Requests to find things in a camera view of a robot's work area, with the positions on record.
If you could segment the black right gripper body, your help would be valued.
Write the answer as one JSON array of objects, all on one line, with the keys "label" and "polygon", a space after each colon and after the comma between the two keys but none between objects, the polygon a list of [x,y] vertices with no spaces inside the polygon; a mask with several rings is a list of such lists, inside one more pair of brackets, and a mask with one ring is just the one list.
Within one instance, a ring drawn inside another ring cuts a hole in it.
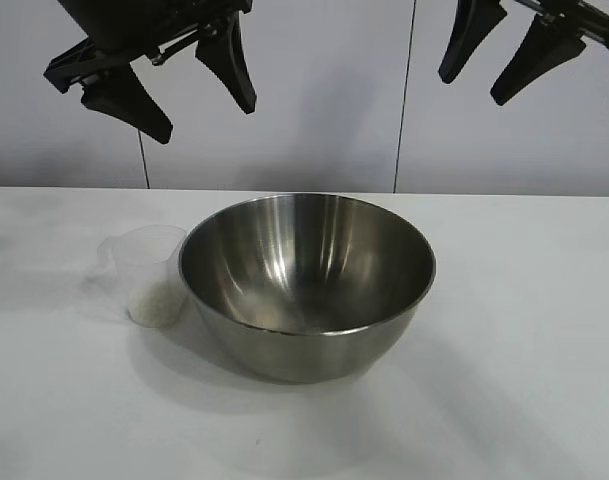
[{"label": "black right gripper body", "polygon": [[576,0],[517,0],[547,20],[564,19],[571,29],[600,43],[609,50],[609,14],[587,3]]}]

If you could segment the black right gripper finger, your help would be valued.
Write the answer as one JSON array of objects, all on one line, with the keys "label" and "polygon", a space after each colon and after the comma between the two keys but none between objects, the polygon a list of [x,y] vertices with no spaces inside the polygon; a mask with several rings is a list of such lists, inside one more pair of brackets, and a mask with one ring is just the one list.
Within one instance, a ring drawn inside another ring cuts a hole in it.
[{"label": "black right gripper finger", "polygon": [[459,0],[450,39],[438,69],[443,83],[452,83],[475,49],[507,16],[498,0]]},{"label": "black right gripper finger", "polygon": [[529,84],[586,48],[581,36],[561,17],[536,15],[514,56],[493,84],[490,94],[505,105]]}]

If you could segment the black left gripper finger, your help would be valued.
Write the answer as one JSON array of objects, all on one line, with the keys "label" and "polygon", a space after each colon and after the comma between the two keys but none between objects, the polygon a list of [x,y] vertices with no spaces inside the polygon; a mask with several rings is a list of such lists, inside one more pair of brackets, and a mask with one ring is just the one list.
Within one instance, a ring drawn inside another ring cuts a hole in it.
[{"label": "black left gripper finger", "polygon": [[140,130],[160,144],[168,144],[173,125],[155,103],[129,65],[107,70],[83,87],[81,103]]},{"label": "black left gripper finger", "polygon": [[198,40],[196,58],[225,86],[244,113],[253,113],[257,94],[242,45],[239,13],[222,18]]}]

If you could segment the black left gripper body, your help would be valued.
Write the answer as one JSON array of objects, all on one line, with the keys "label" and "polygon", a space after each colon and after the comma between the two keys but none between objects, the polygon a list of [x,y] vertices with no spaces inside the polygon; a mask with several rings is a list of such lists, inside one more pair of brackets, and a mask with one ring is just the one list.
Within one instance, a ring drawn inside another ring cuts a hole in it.
[{"label": "black left gripper body", "polygon": [[62,1],[86,38],[53,58],[45,78],[65,93],[74,83],[145,56],[165,63],[247,1]]}]

